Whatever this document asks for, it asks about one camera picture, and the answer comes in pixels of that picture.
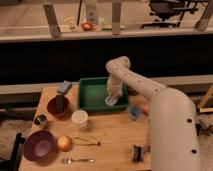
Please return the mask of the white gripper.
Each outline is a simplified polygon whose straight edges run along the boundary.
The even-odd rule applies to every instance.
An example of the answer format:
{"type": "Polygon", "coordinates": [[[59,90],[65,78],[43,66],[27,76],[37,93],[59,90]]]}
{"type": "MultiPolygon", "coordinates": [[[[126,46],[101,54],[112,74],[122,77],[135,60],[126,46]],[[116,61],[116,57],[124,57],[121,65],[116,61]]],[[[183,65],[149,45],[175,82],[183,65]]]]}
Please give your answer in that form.
{"type": "Polygon", "coordinates": [[[107,81],[108,95],[114,98],[120,98],[122,96],[123,82],[117,78],[109,77],[107,81]]]}

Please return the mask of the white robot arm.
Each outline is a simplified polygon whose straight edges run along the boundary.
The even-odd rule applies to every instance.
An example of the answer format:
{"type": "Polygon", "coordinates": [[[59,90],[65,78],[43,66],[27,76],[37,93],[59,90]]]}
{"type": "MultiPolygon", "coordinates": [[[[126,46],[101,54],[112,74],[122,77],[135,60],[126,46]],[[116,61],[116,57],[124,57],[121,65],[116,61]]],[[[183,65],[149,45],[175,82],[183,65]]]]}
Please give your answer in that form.
{"type": "Polygon", "coordinates": [[[119,95],[125,83],[150,101],[151,170],[201,171],[193,101],[178,89],[132,72],[126,56],[108,61],[106,70],[109,95],[119,95]]]}

